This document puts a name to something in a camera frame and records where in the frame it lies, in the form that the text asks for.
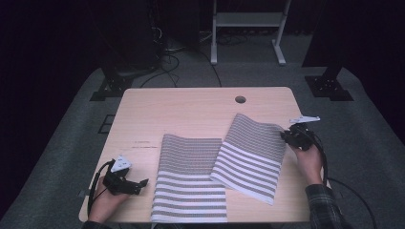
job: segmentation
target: gray carpet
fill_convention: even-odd
[[[322,119],[309,127],[323,142],[330,177],[345,182],[367,201],[378,228],[405,228],[405,147],[367,97],[360,81],[347,70],[338,75],[354,101],[314,98],[304,76],[321,74],[325,68],[301,68],[310,36],[284,36],[281,46],[288,62],[285,67],[278,66],[270,38],[252,36],[237,46],[219,46],[215,69],[223,87],[291,88],[302,114],[319,115]],[[202,46],[201,50],[209,56],[209,46]],[[172,72],[178,87],[219,86],[202,54],[185,51],[173,55],[180,60]],[[176,61],[164,57],[163,66],[170,69]],[[151,75],[137,78],[133,87],[139,87]],[[116,113],[120,101],[120,98],[89,101],[102,80],[102,71],[94,71],[77,93],[19,197],[2,218],[0,228],[80,228],[77,215],[83,198],[79,193],[88,188],[107,138],[97,133],[98,128],[106,115]],[[163,74],[144,87],[174,87],[174,83],[169,75]],[[371,217],[359,198],[337,183],[331,185],[347,220],[355,228],[372,228]],[[130,224],[112,226],[137,228]],[[285,223],[272,227],[309,228],[309,225]],[[270,225],[258,224],[256,228]]]

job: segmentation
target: striped paper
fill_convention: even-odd
[[[283,128],[237,114],[220,148],[211,179],[273,204],[286,143]]]
[[[163,137],[152,222],[226,222],[224,186],[209,177],[221,144],[220,138]]]

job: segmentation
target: white stand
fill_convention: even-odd
[[[218,63],[217,58],[217,28],[218,27],[278,27],[276,39],[272,40],[274,51],[278,62],[285,66],[286,59],[280,48],[280,41],[283,35],[284,26],[287,21],[289,5],[287,0],[283,12],[217,12],[217,0],[214,0],[212,18],[212,43],[211,43],[211,64]]]

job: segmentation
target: hole in table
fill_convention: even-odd
[[[239,96],[236,96],[236,97],[235,97],[235,101],[236,101],[237,103],[245,103],[245,102],[246,102],[246,98],[239,95]]]

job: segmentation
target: plaid sleeve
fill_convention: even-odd
[[[343,218],[333,191],[322,184],[306,188],[310,209],[311,228],[352,228]]]
[[[111,228],[97,222],[85,221],[81,229],[111,229]]]

